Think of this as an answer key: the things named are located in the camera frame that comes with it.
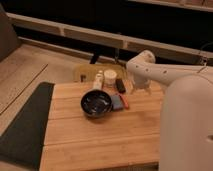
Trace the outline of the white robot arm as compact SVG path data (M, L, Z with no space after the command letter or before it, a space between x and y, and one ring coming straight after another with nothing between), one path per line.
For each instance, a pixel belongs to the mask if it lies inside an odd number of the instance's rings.
M157 64L144 50L126 63L133 83L166 87L159 171L213 171L213 66Z

